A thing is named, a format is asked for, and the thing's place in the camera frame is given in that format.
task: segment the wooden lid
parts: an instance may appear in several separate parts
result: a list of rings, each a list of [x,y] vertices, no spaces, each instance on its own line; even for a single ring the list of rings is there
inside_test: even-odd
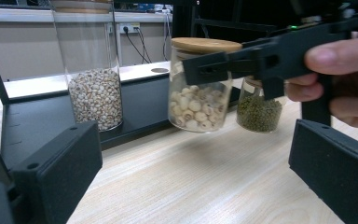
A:
[[[203,54],[218,51],[232,52],[242,48],[242,44],[232,41],[196,37],[173,38],[172,45],[179,49]]]

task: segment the small glass jar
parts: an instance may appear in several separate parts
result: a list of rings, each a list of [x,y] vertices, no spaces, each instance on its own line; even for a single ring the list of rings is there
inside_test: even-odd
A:
[[[113,1],[50,3],[76,122],[116,128],[123,112]]]
[[[182,60],[219,51],[241,49],[235,42],[179,37],[172,40],[172,57],[169,87],[169,121],[176,127],[194,132],[216,131],[224,124],[232,79],[189,86]]]
[[[256,133],[274,132],[285,104],[284,96],[265,101],[261,81],[246,77],[238,101],[237,123]]]

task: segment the light wooden table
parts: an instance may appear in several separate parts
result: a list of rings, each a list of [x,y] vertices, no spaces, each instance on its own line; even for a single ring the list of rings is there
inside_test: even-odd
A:
[[[232,108],[215,133],[170,128],[105,150],[68,223],[342,223],[289,168],[299,117],[289,101],[275,133],[252,133]]]

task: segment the glass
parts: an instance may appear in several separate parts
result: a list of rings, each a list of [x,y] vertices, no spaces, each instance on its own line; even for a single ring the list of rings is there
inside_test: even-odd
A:
[[[54,1],[54,24],[76,122],[123,120],[113,1]]]
[[[169,87],[169,121],[176,127],[207,133],[220,129],[226,118],[232,79],[189,86],[182,60],[205,53],[232,51],[241,44],[204,38],[174,38]]]
[[[238,101],[237,123],[252,132],[274,132],[285,104],[285,97],[265,101],[261,81],[246,77]]]

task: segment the electrical socket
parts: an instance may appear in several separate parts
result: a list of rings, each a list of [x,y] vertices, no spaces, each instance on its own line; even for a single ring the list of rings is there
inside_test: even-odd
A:
[[[127,27],[129,29],[129,34],[138,33],[135,28],[141,28],[141,23],[139,22],[133,22],[133,23],[121,23],[120,24],[120,33],[126,34],[124,31],[124,27]]]

